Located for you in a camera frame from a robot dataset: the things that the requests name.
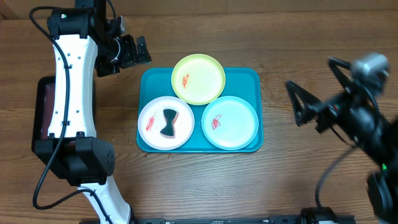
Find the white plate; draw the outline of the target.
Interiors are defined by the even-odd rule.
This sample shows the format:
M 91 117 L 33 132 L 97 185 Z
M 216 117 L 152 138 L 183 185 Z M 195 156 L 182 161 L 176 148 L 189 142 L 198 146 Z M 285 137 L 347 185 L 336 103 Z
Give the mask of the white plate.
M 175 138 L 165 138 L 160 130 L 166 125 L 163 110 L 172 109 L 179 112 L 176 120 Z M 195 118 L 192 109 L 180 98 L 174 96 L 161 96 L 143 107 L 137 128 L 140 137 L 150 147 L 169 151 L 185 144 L 193 133 Z

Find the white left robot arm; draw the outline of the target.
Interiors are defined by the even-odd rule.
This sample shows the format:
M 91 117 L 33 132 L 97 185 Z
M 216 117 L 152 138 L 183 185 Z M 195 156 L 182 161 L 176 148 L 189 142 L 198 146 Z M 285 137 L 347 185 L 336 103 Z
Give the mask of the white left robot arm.
M 114 147 L 95 129 L 95 77 L 149 63 L 145 38 L 125 34 L 123 18 L 106 17 L 109 0 L 51 7 L 40 31 L 51 41 L 55 75 L 39 81 L 32 151 L 54 173 L 83 194 L 100 223 L 136 223 L 113 172 Z

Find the yellow-green plate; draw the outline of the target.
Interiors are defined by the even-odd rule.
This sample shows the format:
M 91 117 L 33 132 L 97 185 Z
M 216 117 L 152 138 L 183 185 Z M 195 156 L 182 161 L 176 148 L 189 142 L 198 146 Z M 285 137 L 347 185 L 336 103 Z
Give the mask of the yellow-green plate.
M 181 100 L 191 105 L 205 105 L 221 95 L 226 85 L 226 75 L 215 58 L 191 54 L 174 66 L 171 84 Z

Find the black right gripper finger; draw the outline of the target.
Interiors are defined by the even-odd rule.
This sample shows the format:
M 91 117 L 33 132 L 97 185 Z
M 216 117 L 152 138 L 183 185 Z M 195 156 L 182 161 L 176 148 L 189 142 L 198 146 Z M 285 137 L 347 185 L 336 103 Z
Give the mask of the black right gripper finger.
M 318 114 L 317 105 L 321 101 L 291 80 L 285 83 L 287 93 L 292 102 L 295 123 L 297 126 L 307 124 Z
M 329 57 L 328 66 L 330 67 L 331 71 L 333 72 L 345 92 L 352 93 L 352 81 L 340 70 L 340 68 L 350 70 L 351 64 L 347 61 L 340 60 L 335 57 Z

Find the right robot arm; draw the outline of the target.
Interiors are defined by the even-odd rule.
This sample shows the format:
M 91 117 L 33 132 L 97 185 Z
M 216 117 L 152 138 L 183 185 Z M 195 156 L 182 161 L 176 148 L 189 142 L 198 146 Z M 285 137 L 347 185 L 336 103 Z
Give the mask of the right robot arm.
M 351 150 L 360 148 L 380 168 L 367 179 L 374 214 L 384 223 L 397 223 L 397 122 L 388 122 L 376 101 L 389 76 L 389 61 L 371 53 L 352 63 L 330 57 L 328 66 L 343 87 L 329 100 L 286 81 L 295 122 L 301 126 L 315 120 L 318 133 L 339 126 L 354 142 Z

